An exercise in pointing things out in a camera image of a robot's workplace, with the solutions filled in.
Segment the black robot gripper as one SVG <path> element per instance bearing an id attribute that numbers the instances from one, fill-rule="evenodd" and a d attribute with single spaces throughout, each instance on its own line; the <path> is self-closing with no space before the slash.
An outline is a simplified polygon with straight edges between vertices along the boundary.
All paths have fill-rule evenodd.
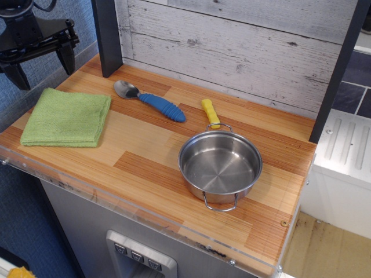
<path id="1" fill-rule="evenodd" d="M 75 71 L 74 47 L 79 38 L 71 19 L 42 19 L 35 16 L 34 7 L 50 12 L 52 1 L 42 8 L 34 1 L 1 1 L 1 19 L 5 29 L 1 34 L 1 73 L 20 90 L 31 86 L 20 64 L 27 60 L 56 52 L 67 75 Z"/>

